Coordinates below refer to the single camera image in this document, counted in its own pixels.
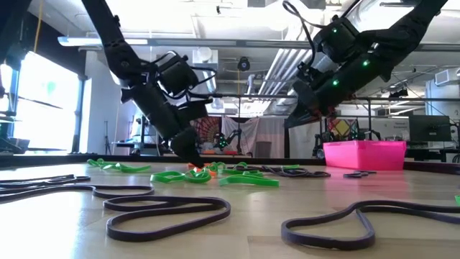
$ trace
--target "light wood table surface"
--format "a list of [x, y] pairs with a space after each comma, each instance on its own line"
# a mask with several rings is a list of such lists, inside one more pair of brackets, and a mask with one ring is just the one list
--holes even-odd
[[[144, 165], [144, 163], [127, 163]], [[207, 184], [155, 183], [157, 195], [215, 196], [229, 201], [229, 218], [153, 242], [120, 242], [106, 236], [106, 221], [120, 213], [103, 209], [103, 199], [90, 191], [69, 191], [0, 204], [0, 258], [460, 258], [460, 226], [398, 214], [369, 213], [377, 243], [366, 250], [344, 252], [289, 245], [280, 238], [286, 219], [313, 217], [355, 201], [394, 199], [455, 206], [460, 177], [424, 172], [379, 172], [363, 179], [344, 179], [351, 170], [326, 170], [326, 179], [280, 178], [279, 188]], [[84, 164], [18, 168], [0, 171], [0, 179], [75, 174], [91, 176], [94, 184], [147, 185], [150, 173], [185, 171], [184, 164], [152, 164], [137, 175], [100, 171]], [[148, 231], [212, 214], [201, 212], [136, 219], [123, 230]], [[358, 237], [364, 228], [354, 215], [322, 226], [299, 229], [315, 235]]]

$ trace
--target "red object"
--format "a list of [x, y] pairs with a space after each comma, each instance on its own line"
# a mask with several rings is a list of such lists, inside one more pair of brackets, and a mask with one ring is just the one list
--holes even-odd
[[327, 166], [357, 170], [402, 170], [405, 150], [405, 141], [355, 140], [324, 143]]
[[228, 150], [228, 151], [224, 151], [224, 155], [238, 155], [238, 152], [237, 152], [237, 151]]

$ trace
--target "computer monitor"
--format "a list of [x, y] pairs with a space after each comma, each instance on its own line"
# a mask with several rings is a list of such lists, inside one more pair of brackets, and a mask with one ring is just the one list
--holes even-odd
[[409, 116], [410, 141], [452, 141], [451, 123], [448, 116]]

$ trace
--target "window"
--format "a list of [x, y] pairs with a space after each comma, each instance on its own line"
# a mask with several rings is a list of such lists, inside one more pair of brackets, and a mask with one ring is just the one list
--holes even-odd
[[71, 150], [79, 88], [76, 73], [28, 53], [19, 74], [14, 137], [30, 140], [29, 147]]
[[[13, 70], [9, 66], [5, 64], [0, 65], [1, 71], [1, 82], [2, 86], [5, 88], [5, 92], [9, 93], [10, 88], [12, 86], [12, 78], [13, 78]], [[4, 98], [0, 99], [0, 111], [8, 111], [9, 110], [9, 98], [4, 96]]]

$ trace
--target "pink plastic container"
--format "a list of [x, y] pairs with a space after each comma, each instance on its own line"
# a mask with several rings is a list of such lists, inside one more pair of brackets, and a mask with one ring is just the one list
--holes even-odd
[[324, 143], [327, 166], [357, 170], [403, 169], [405, 141], [344, 141]]

